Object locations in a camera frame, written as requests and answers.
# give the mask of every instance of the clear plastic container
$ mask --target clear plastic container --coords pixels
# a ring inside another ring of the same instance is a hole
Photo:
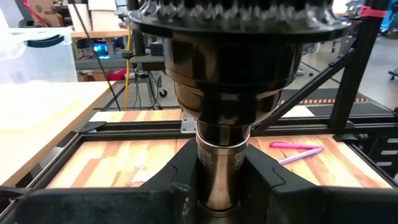
[[[77,82],[72,28],[0,30],[0,83]]]

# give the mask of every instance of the marker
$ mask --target marker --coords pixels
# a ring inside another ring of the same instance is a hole
[[[278,147],[282,149],[323,149],[322,146],[308,146],[304,144],[294,144],[287,142],[270,142],[269,147]]]
[[[286,163],[294,162],[294,161],[297,161],[299,159],[303,159],[303,158],[306,158],[308,156],[315,155],[315,154],[321,152],[322,150],[323,150],[323,148],[311,149],[311,150],[308,150],[306,152],[301,152],[301,153],[299,153],[297,155],[294,155],[294,156],[289,156],[287,158],[279,159],[278,162],[279,162],[280,165],[284,165]]]

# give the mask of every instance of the desk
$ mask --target desk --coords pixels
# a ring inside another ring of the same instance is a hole
[[[12,121],[0,122],[0,185],[17,184],[108,93],[106,82],[0,85],[0,116]]]
[[[128,122],[176,120],[180,110],[98,112],[91,121]],[[391,188],[346,144],[331,135],[254,137],[251,144],[274,159],[298,153],[268,147],[271,141],[321,145],[315,156],[286,164],[285,167],[317,185]],[[47,186],[137,187],[158,172],[187,139],[84,142],[63,169]]]
[[[72,32],[71,35],[74,38],[88,38],[86,33],[84,32]],[[88,31],[88,35],[90,36],[90,38],[122,37],[125,35],[129,35],[129,31],[127,29]]]

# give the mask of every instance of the cardboard box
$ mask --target cardboard box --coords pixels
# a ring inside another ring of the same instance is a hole
[[[87,73],[80,73],[77,76],[77,80],[79,82],[91,82],[94,81],[94,78],[92,75],[88,75]]]
[[[106,78],[101,70],[93,70],[91,74],[94,81],[106,81]]]
[[[93,31],[119,30],[120,19],[114,11],[91,11]]]
[[[63,27],[65,21],[60,14],[57,14],[51,10],[53,6],[53,0],[30,0],[29,7],[40,16],[47,25],[50,27]],[[38,18],[33,16],[35,22],[40,22]]]

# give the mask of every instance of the cable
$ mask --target cable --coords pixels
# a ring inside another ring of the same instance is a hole
[[[80,24],[81,24],[83,30],[85,31],[85,34],[86,34],[87,38],[88,38],[89,41],[90,41],[90,44],[91,44],[92,46],[94,46],[94,41],[93,41],[93,40],[90,38],[90,36],[88,35],[87,28],[86,28],[86,26],[85,26],[84,23],[83,23],[83,19],[81,18],[80,13],[79,13],[79,11],[77,10],[76,2],[75,2],[74,0],[72,1],[72,4],[73,4],[73,8],[75,9],[75,12],[76,12],[77,17],[79,18]],[[120,106],[119,106],[119,102],[118,102],[118,98],[116,97],[116,94],[114,93],[114,90],[113,90],[113,87],[112,87],[112,85],[111,85],[111,82],[109,81],[109,78],[106,76],[104,67],[102,66],[101,60],[100,60],[100,58],[98,57],[98,54],[97,54],[97,52],[95,52],[95,50],[94,50],[94,56],[95,56],[95,58],[97,59],[98,65],[99,65],[99,67],[101,68],[101,71],[102,71],[102,73],[103,73],[103,75],[104,75],[106,81],[108,82],[108,86],[109,86],[109,89],[111,89],[111,92],[112,92],[112,95],[113,95],[113,99],[114,99],[115,102],[116,102],[116,106],[118,107],[118,110],[121,111]]]
[[[136,83],[136,100],[135,100],[132,108],[136,109],[136,103],[137,103],[137,100],[139,100],[139,109],[141,110],[141,95],[139,93],[138,78],[139,78],[139,75],[137,74],[136,70],[134,69],[134,79],[135,79],[135,83]]]
[[[139,100],[139,110],[141,110],[141,95],[139,93],[139,87],[138,87],[138,77],[136,77],[136,97],[138,96],[138,100]]]
[[[154,76],[153,76],[153,74],[152,74],[151,72],[148,72],[148,79],[149,79],[150,92],[152,93],[152,96],[153,96],[154,101],[155,101],[155,103],[151,106],[151,108],[152,108],[152,109],[155,109],[155,105],[157,104],[158,109],[162,110],[162,109],[163,109],[162,106],[161,106],[160,103],[157,101],[157,99],[159,98],[159,84],[158,84],[159,81],[157,81],[157,80],[154,78]],[[157,87],[157,94],[156,94],[156,97],[155,97],[155,95],[154,95],[154,88],[153,88],[153,86],[152,86],[152,80],[151,80],[151,79],[153,79],[153,80],[155,81],[155,83],[156,83],[156,87]]]

